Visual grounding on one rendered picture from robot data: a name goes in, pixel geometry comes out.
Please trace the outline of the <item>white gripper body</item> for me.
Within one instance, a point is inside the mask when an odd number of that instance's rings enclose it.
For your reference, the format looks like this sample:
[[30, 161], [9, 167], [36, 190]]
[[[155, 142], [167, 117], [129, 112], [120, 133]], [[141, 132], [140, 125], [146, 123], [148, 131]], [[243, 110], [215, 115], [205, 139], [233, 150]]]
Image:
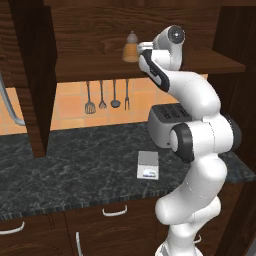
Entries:
[[145, 50], [154, 50], [155, 46], [153, 42], [141, 42], [137, 45], [137, 52], [141, 54]]

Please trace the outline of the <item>dark wooden cabinet door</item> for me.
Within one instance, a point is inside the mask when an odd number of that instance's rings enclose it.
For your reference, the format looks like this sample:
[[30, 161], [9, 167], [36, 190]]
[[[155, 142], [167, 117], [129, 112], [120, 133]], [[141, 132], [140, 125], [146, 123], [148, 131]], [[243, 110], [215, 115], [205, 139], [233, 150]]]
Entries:
[[8, 60], [35, 158], [45, 157], [57, 87], [51, 9], [43, 0], [7, 0], [14, 26]]
[[209, 75], [228, 113], [242, 130], [239, 158], [256, 172], [256, 6], [220, 9], [213, 50], [245, 66], [242, 73]]

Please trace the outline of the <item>white digital scale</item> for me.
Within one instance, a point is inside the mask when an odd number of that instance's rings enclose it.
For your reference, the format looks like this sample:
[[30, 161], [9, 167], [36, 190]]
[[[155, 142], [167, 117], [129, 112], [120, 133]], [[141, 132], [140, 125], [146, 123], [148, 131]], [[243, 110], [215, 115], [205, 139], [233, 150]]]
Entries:
[[159, 157], [157, 152], [138, 152], [137, 178], [148, 180], [159, 179]]

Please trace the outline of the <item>tan can with grey top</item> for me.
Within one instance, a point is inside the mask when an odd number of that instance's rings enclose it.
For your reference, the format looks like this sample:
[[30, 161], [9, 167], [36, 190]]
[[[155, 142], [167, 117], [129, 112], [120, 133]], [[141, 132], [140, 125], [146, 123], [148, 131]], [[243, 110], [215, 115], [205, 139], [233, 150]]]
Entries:
[[138, 52], [137, 52], [138, 38], [136, 34], [131, 31], [127, 37], [126, 44], [123, 48], [122, 59], [125, 62], [135, 63], [138, 61]]

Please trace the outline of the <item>grey hanging meat fork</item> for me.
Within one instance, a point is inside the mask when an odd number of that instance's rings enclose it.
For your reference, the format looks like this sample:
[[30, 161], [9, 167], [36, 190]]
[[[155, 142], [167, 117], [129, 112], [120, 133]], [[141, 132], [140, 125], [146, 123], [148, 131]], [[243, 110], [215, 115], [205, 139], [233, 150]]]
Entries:
[[126, 79], [126, 96], [125, 96], [125, 110], [130, 110], [130, 100], [129, 100], [129, 79]]

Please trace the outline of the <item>grey hanging ladle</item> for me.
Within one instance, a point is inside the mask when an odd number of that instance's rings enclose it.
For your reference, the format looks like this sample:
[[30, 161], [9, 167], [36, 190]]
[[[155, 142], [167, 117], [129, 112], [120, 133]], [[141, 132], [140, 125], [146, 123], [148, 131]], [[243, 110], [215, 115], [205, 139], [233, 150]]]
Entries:
[[120, 101], [116, 99], [116, 80], [113, 80], [113, 100], [111, 101], [111, 106], [113, 108], [120, 106]]

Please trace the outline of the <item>white toaster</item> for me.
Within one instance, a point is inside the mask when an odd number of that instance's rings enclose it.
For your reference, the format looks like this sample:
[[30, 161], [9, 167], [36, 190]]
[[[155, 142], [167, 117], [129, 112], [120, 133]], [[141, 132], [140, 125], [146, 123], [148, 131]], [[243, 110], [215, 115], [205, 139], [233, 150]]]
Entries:
[[172, 127], [191, 120], [192, 117], [180, 103], [153, 105], [148, 116], [147, 130], [155, 145], [169, 148], [169, 134]]

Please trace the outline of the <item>grey slotted spatula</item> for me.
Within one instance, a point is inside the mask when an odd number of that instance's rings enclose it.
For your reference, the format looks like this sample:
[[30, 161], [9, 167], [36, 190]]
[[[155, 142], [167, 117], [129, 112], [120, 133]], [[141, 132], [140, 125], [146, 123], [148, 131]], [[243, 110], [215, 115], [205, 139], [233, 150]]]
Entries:
[[[90, 82], [86, 82], [87, 86], [87, 96], [90, 96]], [[87, 103], [85, 104], [85, 113], [86, 114], [94, 114], [96, 112], [95, 104], [91, 101], [91, 98], [88, 98]]]

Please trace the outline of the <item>grey curved tap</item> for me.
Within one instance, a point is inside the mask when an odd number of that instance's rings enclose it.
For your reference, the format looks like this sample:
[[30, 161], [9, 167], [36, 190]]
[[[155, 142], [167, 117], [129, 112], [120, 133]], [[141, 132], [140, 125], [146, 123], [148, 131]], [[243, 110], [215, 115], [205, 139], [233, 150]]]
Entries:
[[14, 109], [13, 106], [11, 104], [11, 101], [9, 99], [9, 95], [7, 93], [4, 81], [3, 81], [3, 77], [2, 74], [0, 73], [0, 94], [2, 96], [3, 102], [5, 104], [5, 107], [8, 111], [9, 116], [11, 117], [11, 119], [14, 121], [15, 124], [19, 125], [19, 126], [25, 126], [25, 121], [20, 119]]

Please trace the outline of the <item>wooden drawer front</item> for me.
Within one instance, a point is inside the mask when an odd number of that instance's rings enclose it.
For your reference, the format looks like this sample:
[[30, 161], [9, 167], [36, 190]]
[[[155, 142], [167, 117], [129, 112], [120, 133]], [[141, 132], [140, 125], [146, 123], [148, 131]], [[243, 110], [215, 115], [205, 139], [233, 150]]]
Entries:
[[0, 221], [0, 230], [25, 227], [0, 236], [0, 256], [73, 256], [64, 213], [49, 213]]
[[[152, 197], [69, 210], [65, 212], [65, 217], [70, 227], [86, 227], [94, 223], [102, 225], [106, 223], [113, 225], [128, 224], [129, 226], [154, 232], [157, 226], [155, 215], [155, 204], [157, 200], [158, 197]], [[123, 210], [125, 205], [128, 206], [128, 211], [124, 215], [105, 217], [102, 214], [103, 208], [106, 212], [116, 212]]]

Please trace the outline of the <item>wooden cupboard door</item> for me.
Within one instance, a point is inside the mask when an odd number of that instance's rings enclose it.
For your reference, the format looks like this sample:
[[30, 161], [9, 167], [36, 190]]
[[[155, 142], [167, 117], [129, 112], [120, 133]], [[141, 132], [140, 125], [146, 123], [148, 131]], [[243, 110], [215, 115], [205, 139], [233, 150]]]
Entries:
[[[158, 244], [147, 230], [129, 225], [86, 226], [78, 231], [83, 256], [155, 256]], [[78, 256], [74, 234], [74, 256]]]

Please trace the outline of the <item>dark wooden wall cabinet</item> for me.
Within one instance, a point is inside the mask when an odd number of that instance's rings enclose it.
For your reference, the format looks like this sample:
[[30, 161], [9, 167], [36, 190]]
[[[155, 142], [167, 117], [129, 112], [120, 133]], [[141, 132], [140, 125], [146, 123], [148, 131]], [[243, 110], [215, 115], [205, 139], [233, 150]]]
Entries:
[[138, 78], [122, 59], [127, 37], [151, 41], [170, 25], [185, 30], [182, 69], [238, 73], [245, 66], [212, 49], [221, 0], [43, 0], [51, 9], [60, 82]]

